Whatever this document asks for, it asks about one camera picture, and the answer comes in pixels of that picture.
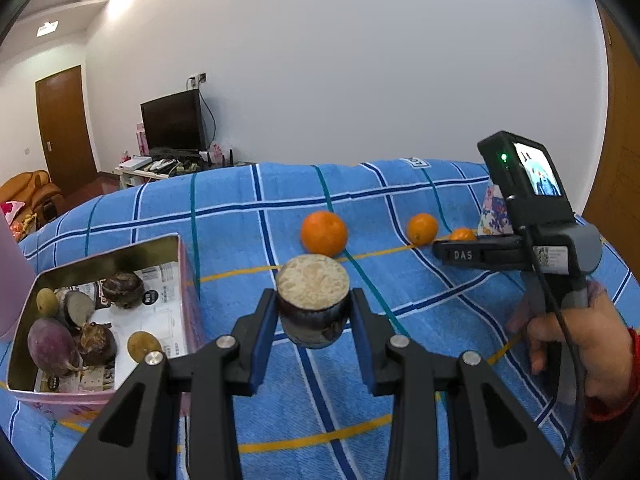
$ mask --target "orange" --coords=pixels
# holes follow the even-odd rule
[[[347,226],[335,213],[316,211],[302,222],[300,241],[310,253],[335,256],[347,245]]]
[[[437,234],[438,221],[428,213],[418,213],[406,226],[406,237],[417,247],[430,244]]]
[[[449,235],[449,240],[476,240],[476,233],[468,227],[459,227]]]

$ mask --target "camera screen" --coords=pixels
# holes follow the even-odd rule
[[[560,186],[545,154],[537,148],[514,142],[520,161],[536,195],[560,196]]]

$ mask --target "floral pillow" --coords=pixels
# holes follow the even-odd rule
[[[507,216],[507,205],[502,198],[500,188],[489,185],[484,194],[484,203],[480,213],[478,235],[510,235],[513,234],[511,221]]]
[[[6,222],[11,225],[20,212],[20,209],[24,207],[24,202],[4,202],[0,204],[0,207],[2,208]]]

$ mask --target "metal screw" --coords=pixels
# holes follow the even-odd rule
[[[159,365],[162,362],[162,359],[164,359],[162,352],[157,350],[153,350],[145,355],[145,363],[151,366]]]
[[[478,366],[480,364],[480,361],[482,361],[482,358],[480,357],[480,354],[478,352],[467,350],[462,354],[462,360],[469,366]]]
[[[216,339],[218,348],[232,348],[236,344],[236,338],[232,335],[221,335]]]
[[[393,348],[407,348],[411,340],[405,335],[396,334],[391,336],[389,342]]]

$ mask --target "wooden door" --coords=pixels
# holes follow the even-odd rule
[[[84,115],[81,68],[37,81],[36,105],[51,181],[68,196],[98,177]]]
[[[640,66],[601,11],[609,67],[609,109],[598,172],[584,217],[640,278]]]

